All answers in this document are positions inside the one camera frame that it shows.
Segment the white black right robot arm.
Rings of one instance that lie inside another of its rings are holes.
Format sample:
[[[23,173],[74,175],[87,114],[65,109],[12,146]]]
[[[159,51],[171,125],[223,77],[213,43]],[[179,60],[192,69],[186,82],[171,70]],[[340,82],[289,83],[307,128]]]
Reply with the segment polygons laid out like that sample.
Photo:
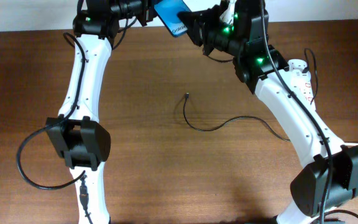
[[[197,12],[179,12],[192,42],[205,55],[233,57],[236,75],[276,117],[295,148],[301,172],[290,184],[292,200],[272,223],[329,223],[330,215],[358,196],[358,145],[348,146],[301,93],[308,64],[287,61],[269,44],[269,14],[263,1],[228,1]]]

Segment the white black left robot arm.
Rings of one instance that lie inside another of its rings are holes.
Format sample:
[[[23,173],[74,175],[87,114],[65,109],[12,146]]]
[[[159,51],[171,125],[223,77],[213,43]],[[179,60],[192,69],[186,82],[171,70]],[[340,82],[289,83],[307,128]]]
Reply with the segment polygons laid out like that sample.
[[[56,118],[47,118],[47,131],[59,158],[73,176],[80,223],[110,223],[104,196],[104,166],[111,136],[99,123],[99,98],[104,70],[123,19],[142,26],[153,21],[156,0],[78,1],[73,20],[75,60],[67,95]]]

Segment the white power strip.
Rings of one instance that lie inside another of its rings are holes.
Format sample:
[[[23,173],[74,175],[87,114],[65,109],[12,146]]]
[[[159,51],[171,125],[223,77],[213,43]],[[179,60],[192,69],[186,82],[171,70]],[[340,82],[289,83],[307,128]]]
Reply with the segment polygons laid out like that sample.
[[[316,110],[314,94],[311,85],[311,73],[308,70],[307,63],[300,59],[291,59],[288,61],[290,71],[292,72],[291,85],[299,89],[302,96],[310,105],[312,110]]]

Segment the blue Galaxy smartphone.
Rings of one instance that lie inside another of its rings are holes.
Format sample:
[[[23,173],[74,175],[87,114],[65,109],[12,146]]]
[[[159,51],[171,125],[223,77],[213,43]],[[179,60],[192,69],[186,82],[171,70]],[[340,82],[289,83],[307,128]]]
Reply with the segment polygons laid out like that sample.
[[[173,37],[179,37],[186,33],[186,25],[178,17],[180,12],[190,12],[183,0],[162,0],[154,6],[154,9]]]

